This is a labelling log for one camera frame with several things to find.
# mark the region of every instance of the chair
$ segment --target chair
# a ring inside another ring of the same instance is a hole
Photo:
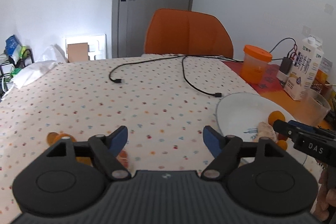
[[[232,58],[233,45],[225,28],[214,16],[159,9],[148,27],[144,52]]]

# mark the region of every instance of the gray ribbed surface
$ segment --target gray ribbed surface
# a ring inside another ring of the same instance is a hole
[[[170,174],[169,179],[162,176]],[[94,206],[65,218],[22,215],[15,224],[317,224],[309,213],[275,219],[238,207],[219,183],[202,181],[194,171],[138,171],[112,184]]]

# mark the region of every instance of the container with orange lid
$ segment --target container with orange lid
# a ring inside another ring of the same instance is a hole
[[[272,60],[272,54],[262,48],[245,45],[245,58],[240,77],[247,83],[258,84],[263,77],[267,64]]]

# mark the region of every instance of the brown cardboard piece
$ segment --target brown cardboard piece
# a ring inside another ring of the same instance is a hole
[[[87,43],[68,44],[69,63],[88,61],[89,46]]]

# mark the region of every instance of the orange lid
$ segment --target orange lid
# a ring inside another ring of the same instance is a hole
[[[261,61],[270,62],[273,58],[272,54],[263,50],[262,48],[252,46],[252,45],[245,45],[244,52],[249,56],[252,56],[256,59]]]

